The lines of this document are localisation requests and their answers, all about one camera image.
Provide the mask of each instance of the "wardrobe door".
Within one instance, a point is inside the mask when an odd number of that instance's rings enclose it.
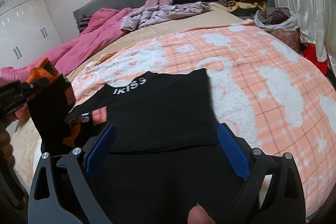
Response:
[[[41,46],[42,54],[62,44],[62,40],[51,20],[49,11],[44,0],[31,0],[31,6],[34,7],[35,18],[45,36],[45,42]]]
[[[11,9],[10,22],[12,47],[19,55],[19,67],[29,65],[41,56],[40,47],[45,43],[40,26],[35,18],[31,1]]]
[[[0,68],[20,67],[20,56],[14,51],[14,41],[10,23],[11,15],[8,12],[0,16]]]

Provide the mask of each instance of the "orange and black sock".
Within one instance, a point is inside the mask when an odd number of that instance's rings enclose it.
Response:
[[[48,59],[31,70],[27,82],[32,83],[43,77],[48,78],[50,86],[28,98],[29,112],[46,151],[53,156],[61,155],[71,150],[62,142],[71,135],[69,125],[63,120],[72,109],[75,96],[71,83]]]
[[[89,138],[98,135],[107,120],[106,107],[84,113],[80,117],[70,120],[71,135],[63,139],[63,144],[83,147]]]

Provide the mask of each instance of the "sock label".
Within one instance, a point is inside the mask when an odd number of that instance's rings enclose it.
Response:
[[[65,96],[67,97],[68,105],[73,105],[75,103],[76,98],[72,86],[68,87],[64,93]]]
[[[58,74],[58,71],[55,69],[50,61],[45,63],[43,68],[54,77]]]
[[[94,126],[102,122],[106,122],[106,120],[107,120],[106,106],[92,111],[92,122]]]

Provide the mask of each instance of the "human thumb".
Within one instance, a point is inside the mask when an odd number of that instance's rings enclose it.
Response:
[[[215,221],[208,215],[207,211],[197,203],[189,211],[188,224],[215,224]]]

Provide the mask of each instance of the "pink blanket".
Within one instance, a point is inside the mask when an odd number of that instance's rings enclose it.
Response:
[[[38,66],[45,58],[48,58],[59,72],[69,74],[86,59],[127,33],[120,30],[120,24],[122,18],[131,11],[131,8],[123,10],[103,8],[97,11],[93,14],[88,27],[75,39],[50,50],[27,67],[1,68],[0,86],[18,80],[26,81],[31,68]]]

